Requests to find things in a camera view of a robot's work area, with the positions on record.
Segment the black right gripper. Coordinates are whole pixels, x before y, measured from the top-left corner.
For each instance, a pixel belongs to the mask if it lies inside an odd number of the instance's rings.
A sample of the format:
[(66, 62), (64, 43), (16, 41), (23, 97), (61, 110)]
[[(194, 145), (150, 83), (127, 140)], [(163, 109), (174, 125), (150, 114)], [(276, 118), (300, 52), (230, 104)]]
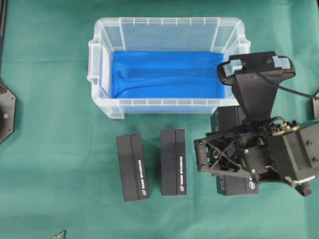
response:
[(286, 183), (268, 146), (269, 137), (286, 125), (266, 123), (250, 131), (240, 125), (194, 140), (197, 170), (213, 176), (252, 179), (256, 183)]

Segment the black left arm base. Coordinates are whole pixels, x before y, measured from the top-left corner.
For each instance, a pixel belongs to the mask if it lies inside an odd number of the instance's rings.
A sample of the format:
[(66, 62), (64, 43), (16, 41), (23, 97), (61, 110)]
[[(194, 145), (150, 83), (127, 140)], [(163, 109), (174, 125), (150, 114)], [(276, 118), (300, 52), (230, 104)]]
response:
[[(0, 1), (0, 63), (4, 46), (7, 1)], [(3, 143), (14, 132), (16, 97), (0, 78), (0, 142)]]

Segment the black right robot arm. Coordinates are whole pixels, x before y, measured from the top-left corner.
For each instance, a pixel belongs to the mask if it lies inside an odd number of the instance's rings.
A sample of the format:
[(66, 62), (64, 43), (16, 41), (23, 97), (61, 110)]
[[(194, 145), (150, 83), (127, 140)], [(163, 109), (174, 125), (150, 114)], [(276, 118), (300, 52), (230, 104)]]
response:
[(194, 140), (197, 170), (255, 185), (283, 183), (311, 195), (310, 182), (319, 175), (319, 124), (278, 120), (245, 120)]

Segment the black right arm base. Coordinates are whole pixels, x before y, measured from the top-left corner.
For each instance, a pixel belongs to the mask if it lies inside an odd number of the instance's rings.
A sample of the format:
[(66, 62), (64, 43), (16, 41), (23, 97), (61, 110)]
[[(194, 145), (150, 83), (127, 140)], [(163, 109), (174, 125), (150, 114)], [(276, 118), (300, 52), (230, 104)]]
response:
[(319, 118), (319, 100), (313, 99), (313, 112), (314, 112), (314, 119)]

